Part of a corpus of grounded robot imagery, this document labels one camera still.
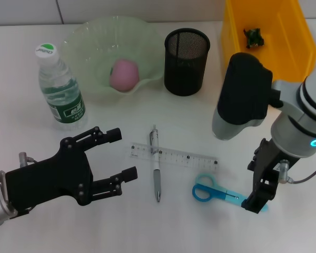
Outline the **pink peach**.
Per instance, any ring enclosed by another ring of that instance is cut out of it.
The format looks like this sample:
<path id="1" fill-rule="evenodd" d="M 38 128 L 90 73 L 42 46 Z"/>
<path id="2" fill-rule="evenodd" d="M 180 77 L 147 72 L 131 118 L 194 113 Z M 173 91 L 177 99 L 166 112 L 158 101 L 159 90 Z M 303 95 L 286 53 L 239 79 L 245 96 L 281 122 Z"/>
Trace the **pink peach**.
<path id="1" fill-rule="evenodd" d="M 138 65 L 131 60 L 118 59 L 110 73 L 110 86 L 120 92 L 132 90 L 139 82 Z"/>

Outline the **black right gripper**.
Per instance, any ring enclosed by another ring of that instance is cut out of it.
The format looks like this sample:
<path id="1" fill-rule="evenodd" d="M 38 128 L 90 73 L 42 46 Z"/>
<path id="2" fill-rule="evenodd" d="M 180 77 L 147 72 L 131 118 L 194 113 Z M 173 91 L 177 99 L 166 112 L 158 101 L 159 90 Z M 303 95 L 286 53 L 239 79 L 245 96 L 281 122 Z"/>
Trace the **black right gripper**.
<path id="1" fill-rule="evenodd" d="M 247 211 L 259 213 L 268 210 L 268 201 L 273 200 L 277 192 L 279 172 L 273 168 L 280 161 L 281 151 L 273 140 L 263 138 L 254 151 L 252 161 L 247 169 L 253 172 L 253 189 L 242 202 L 241 207 Z"/>

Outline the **green plastic wrapper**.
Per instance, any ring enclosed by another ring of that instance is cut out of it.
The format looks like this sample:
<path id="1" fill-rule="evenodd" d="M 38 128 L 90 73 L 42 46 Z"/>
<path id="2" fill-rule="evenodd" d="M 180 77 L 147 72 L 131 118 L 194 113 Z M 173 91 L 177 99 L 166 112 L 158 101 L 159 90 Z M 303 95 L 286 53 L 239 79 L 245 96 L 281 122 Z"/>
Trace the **green plastic wrapper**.
<path id="1" fill-rule="evenodd" d="M 264 38 L 261 36 L 261 29 L 254 28 L 246 31 L 243 30 L 246 37 L 246 48 L 259 47 L 264 45 Z"/>

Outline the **clear plastic ruler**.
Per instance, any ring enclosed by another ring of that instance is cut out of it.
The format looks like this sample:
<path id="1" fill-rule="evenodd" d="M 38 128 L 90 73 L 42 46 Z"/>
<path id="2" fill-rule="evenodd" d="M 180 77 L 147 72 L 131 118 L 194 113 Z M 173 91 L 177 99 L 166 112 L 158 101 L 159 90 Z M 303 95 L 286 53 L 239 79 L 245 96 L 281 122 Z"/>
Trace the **clear plastic ruler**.
<path id="1" fill-rule="evenodd" d="M 157 148 L 141 143 L 131 143 L 130 147 L 127 148 L 127 152 L 131 158 L 152 162 L 159 161 L 161 164 L 171 164 L 212 172 L 219 168 L 219 160 L 215 157 L 162 147 Z"/>

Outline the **clear green-label water bottle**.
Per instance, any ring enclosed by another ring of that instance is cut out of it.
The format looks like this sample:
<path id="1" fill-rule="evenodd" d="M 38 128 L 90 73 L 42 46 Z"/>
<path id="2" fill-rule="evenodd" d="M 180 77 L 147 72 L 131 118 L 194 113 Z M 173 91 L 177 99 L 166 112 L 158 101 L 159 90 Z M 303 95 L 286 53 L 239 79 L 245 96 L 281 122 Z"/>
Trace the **clear green-label water bottle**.
<path id="1" fill-rule="evenodd" d="M 87 121 L 84 100 L 76 77 L 61 59 L 54 44 L 35 49 L 39 65 L 38 83 L 54 119 L 64 130 L 75 130 Z"/>

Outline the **white silver ballpoint pen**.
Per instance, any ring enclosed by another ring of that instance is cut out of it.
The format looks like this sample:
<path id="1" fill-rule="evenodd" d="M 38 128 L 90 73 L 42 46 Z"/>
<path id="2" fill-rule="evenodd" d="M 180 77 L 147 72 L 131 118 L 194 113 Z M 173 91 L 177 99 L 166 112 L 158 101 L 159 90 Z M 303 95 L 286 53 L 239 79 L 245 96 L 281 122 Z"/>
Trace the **white silver ballpoint pen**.
<path id="1" fill-rule="evenodd" d="M 161 201 L 161 170 L 160 170 L 160 149 L 159 149 L 159 133 L 156 125 L 150 132 L 151 156 L 153 161 L 153 182 L 154 193 L 157 202 Z"/>

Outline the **blue scissors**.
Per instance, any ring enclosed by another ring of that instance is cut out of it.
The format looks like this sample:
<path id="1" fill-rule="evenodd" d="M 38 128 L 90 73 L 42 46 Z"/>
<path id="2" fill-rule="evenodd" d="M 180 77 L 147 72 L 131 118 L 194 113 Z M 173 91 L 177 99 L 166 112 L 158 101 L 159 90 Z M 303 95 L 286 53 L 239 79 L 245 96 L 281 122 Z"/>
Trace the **blue scissors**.
<path id="1" fill-rule="evenodd" d="M 214 174 L 207 172 L 199 173 L 195 178 L 192 195 L 199 202 L 220 199 L 239 207 L 242 207 L 243 201 L 247 200 L 247 196 L 219 185 Z"/>

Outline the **green glass fruit plate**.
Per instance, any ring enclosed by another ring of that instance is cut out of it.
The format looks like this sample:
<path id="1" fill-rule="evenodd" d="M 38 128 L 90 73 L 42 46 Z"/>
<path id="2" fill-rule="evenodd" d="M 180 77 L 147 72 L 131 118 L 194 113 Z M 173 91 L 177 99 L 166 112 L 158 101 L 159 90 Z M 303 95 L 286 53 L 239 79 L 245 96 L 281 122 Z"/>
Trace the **green glass fruit plate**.
<path id="1" fill-rule="evenodd" d="M 61 45 L 60 55 L 72 70 L 82 92 L 91 96 L 115 93 L 110 76 L 118 60 L 135 63 L 139 82 L 125 94 L 161 82 L 164 76 L 164 42 L 152 24 L 128 16 L 107 16 L 84 23 Z"/>

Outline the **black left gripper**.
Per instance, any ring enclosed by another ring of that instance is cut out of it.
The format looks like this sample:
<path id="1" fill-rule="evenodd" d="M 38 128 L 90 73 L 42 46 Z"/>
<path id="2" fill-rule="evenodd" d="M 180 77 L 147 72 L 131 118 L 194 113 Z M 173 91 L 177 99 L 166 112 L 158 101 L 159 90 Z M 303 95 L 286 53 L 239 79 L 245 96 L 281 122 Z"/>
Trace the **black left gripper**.
<path id="1" fill-rule="evenodd" d="M 84 152 L 121 139 L 119 128 L 103 133 L 98 126 L 63 139 L 53 157 L 6 173 L 9 202 L 17 211 L 23 211 L 61 196 L 73 197 L 80 206 L 86 206 L 92 201 L 122 195 L 122 182 L 137 179 L 136 167 L 93 182 Z"/>

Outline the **black mesh pen holder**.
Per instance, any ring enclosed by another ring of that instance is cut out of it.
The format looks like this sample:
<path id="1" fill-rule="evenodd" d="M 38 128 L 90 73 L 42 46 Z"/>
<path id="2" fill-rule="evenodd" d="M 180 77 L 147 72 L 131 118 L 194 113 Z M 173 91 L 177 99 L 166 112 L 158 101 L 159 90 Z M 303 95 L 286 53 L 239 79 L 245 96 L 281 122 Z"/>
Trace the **black mesh pen holder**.
<path id="1" fill-rule="evenodd" d="M 179 28 L 165 39 L 164 85 L 177 96 L 196 94 L 202 87 L 210 40 L 201 31 Z"/>

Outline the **yellow plastic bin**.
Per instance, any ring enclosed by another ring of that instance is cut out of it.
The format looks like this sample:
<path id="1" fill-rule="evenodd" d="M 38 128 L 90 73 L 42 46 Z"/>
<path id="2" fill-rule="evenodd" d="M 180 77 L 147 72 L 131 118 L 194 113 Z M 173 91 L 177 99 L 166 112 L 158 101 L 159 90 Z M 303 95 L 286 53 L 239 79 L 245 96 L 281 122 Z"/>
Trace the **yellow plastic bin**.
<path id="1" fill-rule="evenodd" d="M 246 48 L 243 30 L 261 29 L 264 45 Z M 316 45 L 298 0 L 225 0 L 222 67 L 237 52 L 252 54 L 274 80 L 302 82 L 314 69 Z"/>

